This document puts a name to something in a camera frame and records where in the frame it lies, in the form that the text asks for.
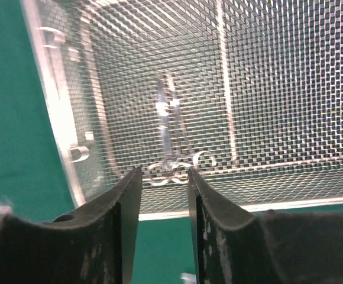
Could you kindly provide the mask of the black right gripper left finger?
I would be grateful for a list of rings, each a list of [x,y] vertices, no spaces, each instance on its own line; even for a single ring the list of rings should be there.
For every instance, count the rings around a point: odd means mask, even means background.
[[[0,213],[0,283],[130,283],[142,171],[51,222]]]

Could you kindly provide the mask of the metal mesh instrument tray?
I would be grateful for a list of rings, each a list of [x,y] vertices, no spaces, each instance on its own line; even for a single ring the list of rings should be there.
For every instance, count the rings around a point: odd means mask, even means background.
[[[22,1],[75,206],[131,169],[140,219],[187,216],[187,183],[153,186],[168,71],[195,168],[249,211],[343,204],[343,1]]]

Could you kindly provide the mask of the dark green surgical drape cloth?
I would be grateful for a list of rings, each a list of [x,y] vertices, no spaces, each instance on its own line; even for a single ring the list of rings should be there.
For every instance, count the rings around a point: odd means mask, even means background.
[[[32,221],[74,205],[54,139],[22,1],[0,1],[0,206]],[[343,204],[274,209],[342,211]],[[133,283],[181,283],[194,274],[187,216],[141,220]]]

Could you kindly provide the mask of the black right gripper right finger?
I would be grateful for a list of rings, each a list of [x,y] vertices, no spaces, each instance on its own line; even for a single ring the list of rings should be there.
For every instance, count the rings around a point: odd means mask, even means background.
[[[253,214],[188,171],[198,283],[343,283],[343,211]]]

